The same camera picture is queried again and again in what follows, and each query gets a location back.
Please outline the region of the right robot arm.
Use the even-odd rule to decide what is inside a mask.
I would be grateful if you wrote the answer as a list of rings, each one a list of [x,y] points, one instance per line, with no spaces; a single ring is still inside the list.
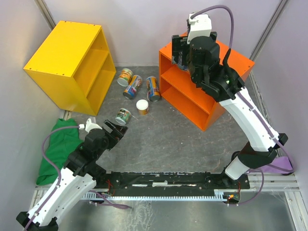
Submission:
[[[188,36],[173,35],[171,44],[172,62],[186,66],[196,87],[225,108],[248,138],[248,143],[225,168],[221,184],[232,188],[244,173],[264,166],[282,170],[273,161],[288,137],[270,127],[252,102],[243,79],[229,66],[232,49],[228,48],[220,59],[216,32],[191,40]]]

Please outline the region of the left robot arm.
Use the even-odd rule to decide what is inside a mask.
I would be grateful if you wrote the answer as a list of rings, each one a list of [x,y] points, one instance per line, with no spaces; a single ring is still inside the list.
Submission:
[[[55,168],[58,177],[32,209],[20,212],[16,217],[25,231],[58,230],[63,218],[87,192],[104,186],[106,170],[96,162],[102,153],[111,150],[128,130],[128,127],[116,125],[109,120],[101,127],[91,119],[76,128],[84,129],[87,135],[68,156],[62,168],[44,157]]]

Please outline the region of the dark blue can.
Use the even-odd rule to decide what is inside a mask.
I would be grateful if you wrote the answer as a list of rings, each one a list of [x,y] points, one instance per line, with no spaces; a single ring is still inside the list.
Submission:
[[[188,67],[187,67],[186,65],[183,65],[183,64],[182,64],[182,60],[180,60],[180,59],[179,59],[179,61],[178,61],[178,63],[177,63],[177,66],[178,66],[178,68],[179,68],[180,70],[182,70],[182,71],[188,71],[188,70],[189,70]]]

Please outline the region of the orange shelf cabinet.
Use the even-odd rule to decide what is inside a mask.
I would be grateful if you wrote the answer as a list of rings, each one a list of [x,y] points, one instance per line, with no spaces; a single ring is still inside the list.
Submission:
[[[217,41],[220,46],[220,59],[224,58],[228,46]],[[182,71],[173,64],[171,42],[159,51],[159,86],[160,93],[172,106],[178,109],[199,129],[205,131],[224,112],[224,108],[192,82],[189,71]],[[235,50],[228,60],[245,82],[254,62]]]

